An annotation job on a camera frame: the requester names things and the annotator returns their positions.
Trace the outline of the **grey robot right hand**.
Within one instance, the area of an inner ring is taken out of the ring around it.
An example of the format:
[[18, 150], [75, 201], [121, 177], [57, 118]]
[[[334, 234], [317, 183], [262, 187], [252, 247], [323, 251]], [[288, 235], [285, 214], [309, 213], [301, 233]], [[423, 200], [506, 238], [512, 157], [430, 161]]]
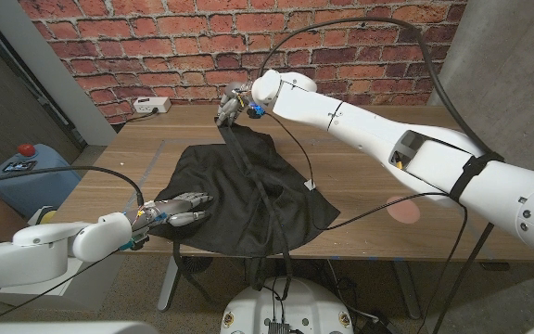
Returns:
[[251, 96], [252, 82], [232, 82], [226, 85], [217, 111], [216, 125], [231, 126], [242, 112], [246, 112]]

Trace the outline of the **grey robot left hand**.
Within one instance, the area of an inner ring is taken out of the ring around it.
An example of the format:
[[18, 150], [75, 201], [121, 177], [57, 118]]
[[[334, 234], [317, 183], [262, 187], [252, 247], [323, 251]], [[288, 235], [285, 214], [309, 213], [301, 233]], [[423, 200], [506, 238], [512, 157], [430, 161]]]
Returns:
[[172, 199], [148, 201], [125, 216], [134, 233], [146, 232], [158, 225], [182, 227], [208, 217], [205, 211], [195, 212], [194, 209], [211, 200], [213, 196], [208, 193], [187, 192]]

